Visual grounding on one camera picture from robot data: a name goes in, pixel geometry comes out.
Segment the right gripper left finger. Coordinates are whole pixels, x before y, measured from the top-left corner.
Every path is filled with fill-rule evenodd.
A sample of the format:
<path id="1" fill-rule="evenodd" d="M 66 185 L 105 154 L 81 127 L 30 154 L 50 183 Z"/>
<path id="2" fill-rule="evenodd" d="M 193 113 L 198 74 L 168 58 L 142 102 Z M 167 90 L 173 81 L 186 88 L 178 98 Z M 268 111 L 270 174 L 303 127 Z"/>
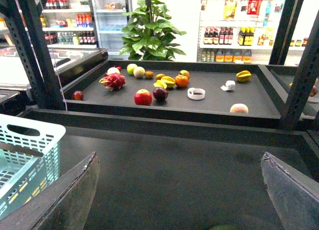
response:
<path id="1" fill-rule="evenodd" d="M 2 230 L 82 230 L 100 173 L 95 152 L 27 204 L 1 220 Z"/>

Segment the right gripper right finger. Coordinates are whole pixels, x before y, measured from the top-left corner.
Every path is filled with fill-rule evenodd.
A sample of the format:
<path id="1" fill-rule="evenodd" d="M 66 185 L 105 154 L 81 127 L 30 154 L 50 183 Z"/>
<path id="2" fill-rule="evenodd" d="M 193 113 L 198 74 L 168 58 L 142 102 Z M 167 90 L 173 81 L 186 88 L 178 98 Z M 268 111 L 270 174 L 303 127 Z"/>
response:
<path id="1" fill-rule="evenodd" d="M 319 184 L 269 152 L 261 160 L 268 196 L 286 230 L 319 228 Z"/>

